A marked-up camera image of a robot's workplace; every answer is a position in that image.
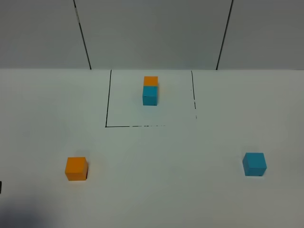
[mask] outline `table surface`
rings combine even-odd
[[[147,120],[138,99],[128,100],[141,98],[141,74],[159,76],[160,99],[174,104],[152,109],[166,115],[162,126],[159,116],[129,126],[132,110],[115,104],[121,97]],[[172,74],[178,83],[170,87]],[[0,224],[300,228],[303,87],[303,71],[2,69]],[[264,153],[263,177],[245,177],[246,152]],[[86,181],[67,180],[69,156],[87,158]]]

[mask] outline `gray wall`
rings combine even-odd
[[[76,0],[92,68],[215,69],[230,0]]]
[[[0,68],[89,68],[73,0],[2,0]]]
[[[219,69],[304,69],[304,1],[235,0]]]

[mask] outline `block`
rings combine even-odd
[[[263,153],[246,153],[243,159],[245,176],[263,176],[267,169]]]
[[[158,86],[158,77],[145,76],[143,80],[143,86]]]
[[[144,86],[142,91],[143,105],[157,105],[158,87]]]
[[[67,158],[66,177],[69,181],[85,181],[88,171],[88,163],[85,157]]]

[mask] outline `blue cube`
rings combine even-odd
[[[143,105],[157,105],[157,86],[144,86],[142,91]]]
[[[267,169],[263,153],[246,153],[243,159],[245,176],[263,176]]]

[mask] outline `orange cube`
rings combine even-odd
[[[85,181],[88,163],[85,157],[67,158],[66,177],[69,181]]]
[[[143,86],[158,86],[158,77],[145,76],[143,80]]]

